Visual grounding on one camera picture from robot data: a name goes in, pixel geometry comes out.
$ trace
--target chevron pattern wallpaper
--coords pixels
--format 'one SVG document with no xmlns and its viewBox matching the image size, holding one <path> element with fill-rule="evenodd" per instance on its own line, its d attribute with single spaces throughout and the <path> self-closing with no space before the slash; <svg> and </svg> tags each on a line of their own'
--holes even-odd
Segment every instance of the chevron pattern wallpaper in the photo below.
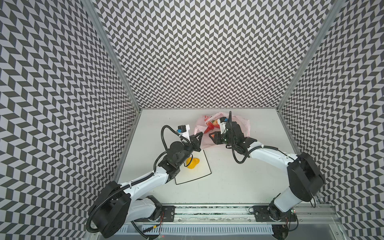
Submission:
<svg viewBox="0 0 384 240">
<path fill-rule="evenodd" d="M 93 0 L 142 108 L 275 107 L 333 0 Z"/>
<path fill-rule="evenodd" d="M 346 1 L 285 109 L 351 239 L 384 239 L 384 2 Z"/>
<path fill-rule="evenodd" d="M 79 0 L 0 1 L 0 239 L 82 237 L 134 117 Z"/>
</svg>

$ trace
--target black and white geometric pattern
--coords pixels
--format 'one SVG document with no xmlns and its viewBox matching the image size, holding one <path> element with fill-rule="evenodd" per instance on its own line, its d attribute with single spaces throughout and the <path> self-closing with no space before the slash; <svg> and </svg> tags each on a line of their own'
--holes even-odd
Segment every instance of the black and white geometric pattern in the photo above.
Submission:
<svg viewBox="0 0 384 240">
<path fill-rule="evenodd" d="M 0 239 L 82 237 L 135 114 L 79 0 L 0 1 Z"/>
<path fill-rule="evenodd" d="M 275 107 L 333 0 L 94 0 L 143 108 Z"/>
<path fill-rule="evenodd" d="M 384 239 L 384 4 L 346 1 L 284 116 L 351 239 Z"/>
</svg>

